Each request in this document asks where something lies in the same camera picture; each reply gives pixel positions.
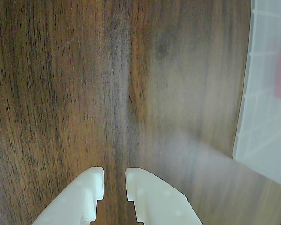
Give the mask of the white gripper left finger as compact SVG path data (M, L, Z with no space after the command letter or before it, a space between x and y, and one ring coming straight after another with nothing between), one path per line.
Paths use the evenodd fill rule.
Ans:
M104 170L91 167L76 177L41 212L34 225L89 225L104 198Z

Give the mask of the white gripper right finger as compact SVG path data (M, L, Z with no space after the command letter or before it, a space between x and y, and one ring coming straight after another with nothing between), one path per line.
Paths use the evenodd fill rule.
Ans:
M145 225L200 225L186 195L156 175L125 170L127 199L134 203L137 222Z

